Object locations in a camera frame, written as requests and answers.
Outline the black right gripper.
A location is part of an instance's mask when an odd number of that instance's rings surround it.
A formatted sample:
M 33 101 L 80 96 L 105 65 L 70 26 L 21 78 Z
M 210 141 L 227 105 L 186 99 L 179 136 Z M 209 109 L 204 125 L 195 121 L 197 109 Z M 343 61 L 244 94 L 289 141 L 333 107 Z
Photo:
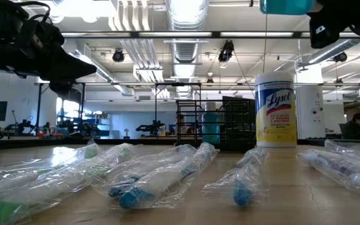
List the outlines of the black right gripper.
M 308 12 L 310 42 L 321 49 L 339 39 L 339 33 L 350 29 L 360 36 L 360 0 L 321 0 L 323 12 Z

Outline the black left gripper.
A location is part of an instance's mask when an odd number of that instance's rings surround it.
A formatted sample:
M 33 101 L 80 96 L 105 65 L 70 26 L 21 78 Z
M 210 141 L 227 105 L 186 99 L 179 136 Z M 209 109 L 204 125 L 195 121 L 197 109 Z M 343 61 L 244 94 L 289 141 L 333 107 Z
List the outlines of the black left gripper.
M 0 0 L 0 70 L 22 78 L 41 77 L 50 81 L 49 88 L 58 96 L 65 96 L 76 79 L 95 73 L 97 68 L 64 52 L 49 59 L 41 72 L 36 61 L 29 59 L 15 45 L 22 25 L 29 20 L 29 13 L 24 7 L 32 5 L 42 6 L 43 3 Z

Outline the green toothbrush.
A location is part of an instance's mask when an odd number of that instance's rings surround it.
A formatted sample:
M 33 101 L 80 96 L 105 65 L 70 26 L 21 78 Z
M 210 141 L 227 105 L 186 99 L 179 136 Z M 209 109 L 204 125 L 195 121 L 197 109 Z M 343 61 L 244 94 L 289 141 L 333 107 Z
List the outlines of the green toothbrush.
M 110 169 L 136 155 L 136 146 L 113 146 L 96 156 L 43 174 L 0 199 L 0 225 L 9 225 L 59 204 L 64 198 L 103 178 Z
M 55 153 L 50 157 L 0 166 L 0 196 L 37 180 L 45 173 L 71 166 L 85 159 L 91 159 L 101 152 L 95 143 L 77 149 L 55 147 L 54 150 Z

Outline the blue toothbrush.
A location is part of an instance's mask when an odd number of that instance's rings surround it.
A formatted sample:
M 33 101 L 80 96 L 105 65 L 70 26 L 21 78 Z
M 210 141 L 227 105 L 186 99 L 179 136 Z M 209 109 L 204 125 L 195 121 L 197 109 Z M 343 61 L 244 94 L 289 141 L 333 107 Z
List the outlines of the blue toothbrush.
M 157 154 L 135 157 L 113 166 L 102 174 L 92 175 L 91 186 L 100 194 L 112 198 L 121 196 L 136 181 L 153 170 L 174 164 L 186 157 L 194 156 L 197 149 L 189 144 L 172 147 Z
M 263 170 L 269 153 L 261 147 L 248 150 L 216 182 L 205 185 L 201 192 L 208 199 L 231 201 L 240 207 L 260 201 L 268 194 Z
M 204 142 L 192 156 L 161 166 L 125 189 L 119 198 L 123 209 L 173 208 L 184 192 L 212 163 L 219 150 Z

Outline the white round column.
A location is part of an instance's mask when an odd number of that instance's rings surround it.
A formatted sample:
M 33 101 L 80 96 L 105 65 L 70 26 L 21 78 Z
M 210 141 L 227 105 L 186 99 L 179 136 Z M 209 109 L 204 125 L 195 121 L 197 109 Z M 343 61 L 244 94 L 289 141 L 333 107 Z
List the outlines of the white round column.
M 299 68 L 295 77 L 298 139 L 324 138 L 322 69 L 319 64 Z

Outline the person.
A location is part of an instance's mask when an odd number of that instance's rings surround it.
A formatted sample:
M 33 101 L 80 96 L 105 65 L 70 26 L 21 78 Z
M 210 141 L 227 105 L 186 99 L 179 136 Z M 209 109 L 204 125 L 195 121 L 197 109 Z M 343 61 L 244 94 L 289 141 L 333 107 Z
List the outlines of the person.
M 176 116 L 176 121 L 178 124 L 176 124 L 174 128 L 175 135 L 177 134 L 191 134 L 191 128 L 187 125 L 185 125 L 184 115 L 178 114 Z
M 344 125 L 344 139 L 360 139 L 360 112 Z

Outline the Lysol wipes canister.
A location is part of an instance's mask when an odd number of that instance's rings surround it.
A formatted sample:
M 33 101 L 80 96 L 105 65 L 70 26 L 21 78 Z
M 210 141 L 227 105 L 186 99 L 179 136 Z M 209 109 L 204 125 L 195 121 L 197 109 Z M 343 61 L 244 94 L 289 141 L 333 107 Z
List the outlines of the Lysol wipes canister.
M 284 71 L 265 72 L 255 80 L 256 145 L 294 148 L 297 121 L 293 77 Z

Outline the silver ceiling duct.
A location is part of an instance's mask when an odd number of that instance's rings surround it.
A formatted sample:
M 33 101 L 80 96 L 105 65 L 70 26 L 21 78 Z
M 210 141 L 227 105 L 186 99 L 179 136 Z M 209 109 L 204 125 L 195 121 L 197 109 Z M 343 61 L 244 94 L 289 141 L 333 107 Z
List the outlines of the silver ceiling duct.
M 310 55 L 307 59 L 307 63 L 308 64 L 321 63 L 330 58 L 333 58 L 334 56 L 337 56 L 338 54 L 341 54 L 345 50 L 348 50 L 358 44 L 360 44 L 360 39 L 345 39 L 345 40 L 337 41 Z
M 165 0 L 170 31 L 202 31 L 206 27 L 209 0 Z M 176 63 L 194 63 L 199 44 L 177 42 L 172 44 Z

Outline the black metal frame stand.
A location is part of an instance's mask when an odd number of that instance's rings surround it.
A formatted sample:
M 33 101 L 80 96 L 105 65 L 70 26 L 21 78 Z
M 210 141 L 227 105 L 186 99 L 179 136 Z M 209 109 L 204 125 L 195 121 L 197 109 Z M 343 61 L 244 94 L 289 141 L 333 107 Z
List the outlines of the black metal frame stand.
M 176 116 L 177 116 L 177 122 L 176 122 L 176 127 L 177 127 L 177 141 L 180 142 L 182 136 L 186 136 L 187 138 L 191 137 L 191 134 L 181 134 L 180 128 L 181 125 L 186 125 L 186 122 L 181 122 L 180 121 L 180 115 L 182 114 L 184 117 L 186 116 L 194 116 L 194 122 L 190 122 L 189 125 L 193 125 L 194 126 L 194 141 L 197 142 L 198 140 L 201 140 L 201 134 L 198 133 L 198 127 L 200 124 L 203 124 L 203 122 L 199 122 L 198 119 L 198 108 L 201 108 L 201 103 L 202 103 L 202 99 L 201 99 L 201 83 L 200 82 L 158 82 L 158 83 L 154 83 L 154 109 L 155 109 L 155 120 L 158 120 L 158 89 L 160 89 L 161 91 L 163 89 L 166 89 L 167 86 L 172 86 L 175 88 L 178 87 L 186 87 L 189 86 L 190 89 L 192 89 L 193 86 L 197 86 L 199 88 L 199 99 L 191 99 L 191 100 L 187 100 L 187 99 L 178 99 L 175 100 L 176 103 Z
M 53 126 L 58 126 L 57 120 L 61 118 L 68 118 L 64 114 L 64 103 L 76 103 L 77 108 L 69 109 L 70 112 L 75 112 L 74 118 L 82 122 L 85 100 L 85 84 L 82 84 L 82 91 L 72 88 L 67 95 L 58 96 L 55 92 L 50 90 L 49 84 L 45 82 L 36 83 L 38 86 L 37 94 L 37 111 L 36 123 L 34 132 L 36 136 L 48 135 Z

